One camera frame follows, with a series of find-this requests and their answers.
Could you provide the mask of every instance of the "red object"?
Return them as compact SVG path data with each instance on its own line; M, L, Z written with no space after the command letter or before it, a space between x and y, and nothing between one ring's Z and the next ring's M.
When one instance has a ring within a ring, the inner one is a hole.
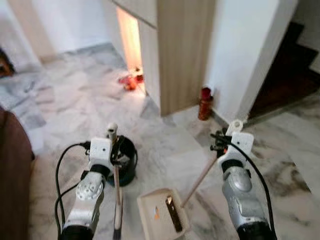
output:
M144 76L143 75L127 75L118 79L120 84L124 84L124 89L127 91L135 90L137 85L143 83Z
M204 87L201 90L201 100L210 100L211 98L211 89Z
M198 119L205 121L208 120L212 109L212 101L213 97L211 96L211 90L208 87L204 87L201 90L201 100L199 103L199 114L198 114Z

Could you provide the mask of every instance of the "wooden cabinet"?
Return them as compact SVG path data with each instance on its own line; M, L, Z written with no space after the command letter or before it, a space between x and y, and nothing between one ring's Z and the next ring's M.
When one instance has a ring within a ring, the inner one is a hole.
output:
M196 105L205 77L215 1L112 2L137 18L145 88L161 115Z
M154 27L157 26L157 0L113 0L113 2L134 17L139 17Z
M160 79L157 30L138 21L145 89L155 104L160 105Z

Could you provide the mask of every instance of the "black cable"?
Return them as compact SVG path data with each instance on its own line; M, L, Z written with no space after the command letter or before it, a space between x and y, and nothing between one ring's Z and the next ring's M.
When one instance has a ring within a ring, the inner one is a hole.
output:
M68 146L64 151L63 153L61 154L60 158L59 158L59 161L56 165L56 168L55 168L55 187L56 187L56 192L57 192L57 195L58 195L58 202L60 204L60 211L61 211L61 218L62 218L62 225L65 224L65 221L66 221L66 217L65 217L65 209L64 209L64 205L61 201L61 192L60 192L60 185L59 185L59 167L60 167L60 164L61 164L61 161L62 159L64 158L66 152L75 147L75 146L82 146L83 143L75 143L75 144L72 144L70 146Z
M58 198L56 199L56 201L55 201L55 204L54 204L54 218L55 218L56 227L57 227L57 230L58 230L58 239L60 239L60 235L61 235L61 226L60 226L60 221L59 221L59 216L58 216L58 203L59 203L59 202L62 203L62 197L63 197L66 193L68 193L68 192L70 192L72 189L74 189L78 184L79 184L79 182L76 183L75 185L73 185L72 187L68 188L67 190L65 190L65 191L61 194L60 198L58 197Z
M214 134L210 134L210 136L215 138L215 139L218 139L218 140L224 142L227 145L231 145L232 147L237 149L246 158L246 160L251 164L251 166L253 167L254 171L258 175L258 177L259 177L259 179L260 179L260 181L261 181L261 183L263 185L263 189L264 189L264 192L265 192L266 203L267 203L267 206L268 206L270 227L271 227L271 231L274 234L274 238L276 240L277 239L277 235L276 235L276 229L275 229L275 223L274 223L274 214L273 214L273 211L272 211L270 193L269 193L269 190L268 190L268 186L267 186L267 184L265 182L265 179L262 176L262 174L260 173L259 169L254 164L254 162L251 160L251 158L244 151L242 151L237 145L235 145L232 142L224 139L221 136L217 136L217 135L214 135Z

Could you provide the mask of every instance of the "red fire extinguisher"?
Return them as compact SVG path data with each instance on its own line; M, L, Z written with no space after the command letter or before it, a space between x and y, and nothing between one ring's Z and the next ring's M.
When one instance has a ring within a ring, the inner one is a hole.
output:
M211 96L211 89L204 87L201 90L201 99L199 102L198 119L205 121L208 120L212 113L213 96Z

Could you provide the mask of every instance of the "brown sofa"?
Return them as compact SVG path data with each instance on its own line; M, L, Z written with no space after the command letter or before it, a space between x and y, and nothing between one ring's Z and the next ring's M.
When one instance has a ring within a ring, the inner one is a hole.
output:
M28 239L33 153L18 119L0 107L0 239Z

